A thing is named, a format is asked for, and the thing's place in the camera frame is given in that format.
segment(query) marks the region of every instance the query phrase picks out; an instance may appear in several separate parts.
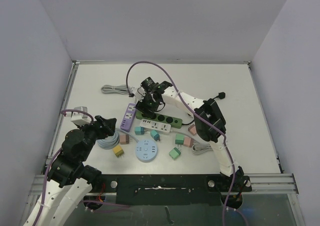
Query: white enclosure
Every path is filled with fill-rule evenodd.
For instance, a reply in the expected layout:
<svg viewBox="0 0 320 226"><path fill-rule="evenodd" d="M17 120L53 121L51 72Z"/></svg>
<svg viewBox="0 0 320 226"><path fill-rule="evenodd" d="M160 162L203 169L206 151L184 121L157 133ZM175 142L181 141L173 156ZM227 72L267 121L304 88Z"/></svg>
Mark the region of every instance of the white enclosure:
<svg viewBox="0 0 320 226"><path fill-rule="evenodd" d="M129 66L128 64L79 65L66 108L86 106L93 115L101 115L104 118L116 117L118 119L116 126L120 127L127 105L133 103L133 99L116 94L103 95L100 88L105 84L123 84ZM162 66L169 72L180 90L194 97L209 99L219 92L226 93L226 98L220 100L218 104L227 122L228 147L246 174L280 173L276 152L247 65L163 64ZM186 73L181 77L183 70L186 70ZM130 86L139 86L149 76L155 82L167 80L167 77L152 65L138 65L131 72ZM184 122L190 121L185 112L172 105L167 105L161 113L181 118ZM140 120L135 120L133 127L139 124ZM54 152L61 147L67 132L74 128L69 118L63 120ZM176 131L188 133L187 127ZM119 159L112 150L104 150L96 143L85 164L99 169L103 174L219 174L219 164L212 151L194 156L190 148L183 147L181 158L173 161L169 152L176 147L175 136L175 133L161 134L161 141L157 142L158 155L148 164L136 158L135 141L122 146L125 154ZM151 139L149 133L136 137L139 140ZM222 143L222 137L219 138L219 143Z"/></svg>

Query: metal frame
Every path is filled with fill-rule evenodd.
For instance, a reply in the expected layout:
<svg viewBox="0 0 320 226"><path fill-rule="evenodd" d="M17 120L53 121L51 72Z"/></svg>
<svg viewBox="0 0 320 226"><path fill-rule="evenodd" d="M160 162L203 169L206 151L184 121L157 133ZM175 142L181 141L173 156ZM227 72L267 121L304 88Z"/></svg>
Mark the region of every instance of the metal frame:
<svg viewBox="0 0 320 226"><path fill-rule="evenodd" d="M61 109L60 110L63 110L66 107L66 105L68 104L68 101L69 101L69 98L70 98L70 93L71 93L71 90L72 90L72 86L74 85L74 81L75 81L75 78L76 78L76 74L77 74L76 72L78 70L78 66L79 65L77 64L77 62L74 61L72 63L70 76L69 76L68 83L67 83L66 89L65 89L66 92L64 93L63 100L62 100L62 105L61 105ZM58 135L60 133L60 128L61 128L63 119L64 119L64 117L60 114L59 118L58 118L58 121L57 121L57 124L56 124L56 127L55 127L55 130L54 130L54 135L53 135L52 143L51 143L51 146L50 146L50 149L49 149L48 157L50 157L50 156L52 156L54 154L54 148L55 148L56 143L57 143L57 139L58 139Z"/></svg>
<svg viewBox="0 0 320 226"><path fill-rule="evenodd" d="M252 192L243 192L242 194L297 194L298 188L293 174L248 174L250 177ZM40 196L44 175L36 175L31 185L30 196ZM106 195L116 195L116 193L107 193Z"/></svg>
<svg viewBox="0 0 320 226"><path fill-rule="evenodd" d="M68 103L70 93L71 93L71 90L73 87L73 83L74 83L74 80L75 80L75 77L77 74L76 72L78 70L78 66L80 64L106 64L106 63L107 62L105 62L105 61L73 61L70 76L69 76L68 83L67 83L67 87L65 90L66 92L63 97L61 109L64 109ZM171 62L165 62L165 63L181 64L181 63L192 63L192 62L171 61ZM250 62L241 62L241 63L247 64L248 69L250 71L250 65L249 65ZM274 146L274 143L273 143L273 140L272 140L272 137L270 134L270 130L268 127L268 123L267 123L262 105L261 105L261 109L262 109L262 113L264 116L264 120L267 124L267 128L269 131L269 135L270 135L274 150L277 154L277 151L276 151L276 148ZM52 144L51 144L49 152L48 152L48 158L46 160L46 165L48 164L50 159L52 159L52 155L53 155L56 143L57 143L57 138L58 138L58 135L60 132L62 122L63 122L63 116L60 115L58 118L57 124L56 124L55 131L54 131ZM287 194L297 226L305 226L303 215L302 215L302 212L301 212L301 209L300 209L300 206L298 203L298 198L297 198L297 194L299 192L298 192L298 188L297 188L293 174L251 174L248 176L250 177L250 180L251 180L252 192L243 192L243 194ZM35 178L33 180L33 184L31 186L31 190L30 190L28 198L27 198L24 212L21 217L20 225L23 225L24 222L27 220L28 216L30 215L31 211L34 208L35 203L37 202L39 195L41 195L43 181L44 181L44 175L36 175L35 176ZM97 193L87 194L87 196L93 196L93 195L97 195ZM102 195L116 196L117 194L116 193L104 193Z"/></svg>
<svg viewBox="0 0 320 226"><path fill-rule="evenodd" d="M298 202L298 197L296 194L288 195L290 206L292 209L292 213L295 219L295 223L297 226L305 226L304 217L301 212L301 208Z"/></svg>

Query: gray cable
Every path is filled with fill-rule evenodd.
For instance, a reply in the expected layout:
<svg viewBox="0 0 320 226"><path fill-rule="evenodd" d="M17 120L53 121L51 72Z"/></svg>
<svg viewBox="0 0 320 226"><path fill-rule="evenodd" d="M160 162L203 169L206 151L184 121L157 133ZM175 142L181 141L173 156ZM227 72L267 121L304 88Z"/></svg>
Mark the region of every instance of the gray cable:
<svg viewBox="0 0 320 226"><path fill-rule="evenodd" d="M115 131L113 136L109 136L102 140L97 140L96 142L105 150L113 149L119 143L119 133Z"/></svg>
<svg viewBox="0 0 320 226"><path fill-rule="evenodd" d="M124 133L126 135L129 135L131 138L133 138L137 142L139 141L134 135L132 135L132 134L130 134L130 133L128 133L128 132L126 132L126 131L124 131L122 129L116 128L116 130L118 130L118 131L120 131L120 132L122 132L122 133Z"/></svg>
<svg viewBox="0 0 320 226"><path fill-rule="evenodd" d="M113 149L119 143L118 131L120 131L126 135L129 135L131 138L133 138L135 141L138 142L138 139L135 136L133 136L132 134L130 134L122 129L116 128L116 131L114 132L113 136L109 136L103 140L97 140L98 145L105 150Z"/></svg>
<svg viewBox="0 0 320 226"><path fill-rule="evenodd" d="M213 151L210 145L194 144L191 147L191 152L193 155L202 155L208 151Z"/></svg>
<svg viewBox="0 0 320 226"><path fill-rule="evenodd" d="M126 85L104 85L101 87L101 92L103 94L120 94L120 95L128 95L128 89Z"/></svg>

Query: electrical outlet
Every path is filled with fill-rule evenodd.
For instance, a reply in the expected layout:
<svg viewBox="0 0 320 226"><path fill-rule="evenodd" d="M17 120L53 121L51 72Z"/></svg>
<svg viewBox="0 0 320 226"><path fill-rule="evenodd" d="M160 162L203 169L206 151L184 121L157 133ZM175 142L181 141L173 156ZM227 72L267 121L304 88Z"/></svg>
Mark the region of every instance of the electrical outlet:
<svg viewBox="0 0 320 226"><path fill-rule="evenodd" d="M135 106L129 104L127 111L134 111L135 109Z"/></svg>
<svg viewBox="0 0 320 226"><path fill-rule="evenodd" d="M130 103L120 124L120 129L129 132L136 114L136 104Z"/></svg>
<svg viewBox="0 0 320 226"><path fill-rule="evenodd" d="M132 113L126 113L124 117L126 119L131 119L132 118Z"/></svg>
<svg viewBox="0 0 320 226"><path fill-rule="evenodd" d="M159 133L169 134L171 125L166 123L161 123L148 119L141 119L140 126L145 127L147 129L156 130Z"/></svg>

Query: black cable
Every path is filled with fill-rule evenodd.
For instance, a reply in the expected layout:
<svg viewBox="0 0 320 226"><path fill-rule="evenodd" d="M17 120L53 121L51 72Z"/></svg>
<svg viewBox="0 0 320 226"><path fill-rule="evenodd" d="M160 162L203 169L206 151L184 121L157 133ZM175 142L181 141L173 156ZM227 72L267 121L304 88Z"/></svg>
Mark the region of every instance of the black cable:
<svg viewBox="0 0 320 226"><path fill-rule="evenodd" d="M220 100L225 99L226 94L224 92L220 92L215 98L213 99L217 99L219 98Z"/></svg>
<svg viewBox="0 0 320 226"><path fill-rule="evenodd" d="M194 121L195 121L195 120L193 119L190 123L187 123L187 124L182 123L182 125L190 125L190 124L192 124Z"/></svg>
<svg viewBox="0 0 320 226"><path fill-rule="evenodd" d="M240 198L242 191L244 190L244 187L246 186L246 184L248 183L248 180L246 180L243 184L243 186L240 188L240 191L238 192L238 194L236 195L235 201L238 200L238 198Z"/></svg>
<svg viewBox="0 0 320 226"><path fill-rule="evenodd" d="M144 95L142 95L140 92L139 92L139 89L141 89L142 86L140 86L140 88L138 88L136 91L142 96L144 97Z"/></svg>
<svg viewBox="0 0 320 226"><path fill-rule="evenodd" d="M163 103L163 104L161 104L161 105L163 105L162 109L161 109L161 110L156 110L155 112L162 111L162 110L165 108L165 106L166 106L166 104L165 104L165 103Z"/></svg>

